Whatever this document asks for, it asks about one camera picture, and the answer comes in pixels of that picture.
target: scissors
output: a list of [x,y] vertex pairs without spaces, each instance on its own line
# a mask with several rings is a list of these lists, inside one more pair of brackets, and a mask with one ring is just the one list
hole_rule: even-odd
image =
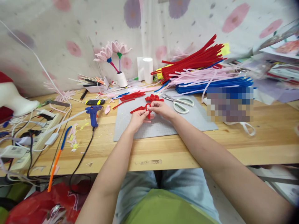
[[182,105],[180,105],[179,103],[181,104],[185,104],[185,105],[188,105],[188,106],[191,106],[193,107],[194,106],[194,101],[191,100],[191,99],[188,99],[188,98],[179,98],[179,99],[174,99],[172,98],[171,96],[168,96],[165,94],[165,96],[162,96],[163,98],[167,99],[167,100],[170,100],[170,101],[173,101],[173,108],[176,112],[180,113],[180,114],[186,114],[189,112],[189,110],[185,107],[183,107]]

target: glue gun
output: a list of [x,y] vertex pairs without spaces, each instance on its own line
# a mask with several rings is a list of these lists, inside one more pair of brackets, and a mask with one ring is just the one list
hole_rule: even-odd
[[97,112],[99,110],[101,110],[103,107],[101,105],[96,105],[96,106],[91,106],[91,107],[87,107],[86,109],[86,113],[90,114],[90,122],[91,122],[91,126],[96,128],[97,126],[99,126],[97,124]]

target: wooden desk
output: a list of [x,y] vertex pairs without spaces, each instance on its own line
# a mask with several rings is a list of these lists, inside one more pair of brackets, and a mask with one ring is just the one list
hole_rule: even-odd
[[[78,91],[74,98],[79,99],[82,92],[83,90]],[[94,99],[95,95],[88,93],[84,100]],[[35,97],[34,100],[43,102],[53,96],[56,95]],[[86,107],[83,103],[74,100],[71,100],[71,103],[73,106],[71,116],[84,110]],[[111,108],[117,105],[117,100],[110,105]],[[64,110],[65,107],[57,106],[57,108]],[[94,139],[76,173],[99,172],[116,144],[116,142],[113,142],[116,113],[117,110],[111,110],[108,115],[105,115],[104,110],[101,111],[98,120],[99,126],[95,130]],[[92,135],[92,127],[90,125],[80,130],[81,126],[90,123],[88,114],[82,114],[71,120],[68,122],[67,127],[75,123],[79,123],[76,134],[79,147],[75,152],[71,152],[70,144],[66,143],[58,162],[60,166],[58,175],[73,173],[82,157],[81,152],[85,151]],[[241,125],[228,126],[223,122],[216,122],[219,130],[206,131],[205,134],[222,144],[244,165],[299,163],[299,137],[294,132],[294,127],[298,123],[299,111],[289,105],[275,102],[273,105],[267,106],[254,101],[254,121],[250,122],[250,124],[256,128],[255,136],[247,135]],[[51,147],[41,153],[41,156],[33,166],[31,175],[49,174],[54,154],[57,148],[60,149],[60,136]],[[34,170],[35,167],[40,166],[45,166],[43,171]],[[133,141],[129,170],[164,170],[196,167],[199,167],[198,163],[191,156],[178,135],[136,139]]]

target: marker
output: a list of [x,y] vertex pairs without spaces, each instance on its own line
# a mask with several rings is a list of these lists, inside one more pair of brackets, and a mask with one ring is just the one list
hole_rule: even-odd
[[85,90],[85,92],[82,94],[80,100],[83,100],[87,93],[88,93],[88,90]]

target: pipe cleaner flower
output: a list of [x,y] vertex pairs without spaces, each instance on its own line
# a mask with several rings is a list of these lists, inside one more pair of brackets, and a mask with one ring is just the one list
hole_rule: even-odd
[[115,68],[115,70],[117,72],[119,72],[117,70],[117,68],[115,67],[115,65],[113,64],[113,62],[112,62],[112,59],[111,59],[112,52],[113,51],[112,51],[111,44],[108,42],[106,47],[102,47],[101,51],[98,54],[95,54],[97,56],[97,58],[94,59],[94,61],[96,61],[96,62],[101,62],[101,61],[108,62]]
[[122,55],[129,53],[132,48],[128,48],[124,43],[119,44],[117,40],[112,42],[111,46],[113,52],[117,53],[118,55],[119,70],[121,70],[121,57]]

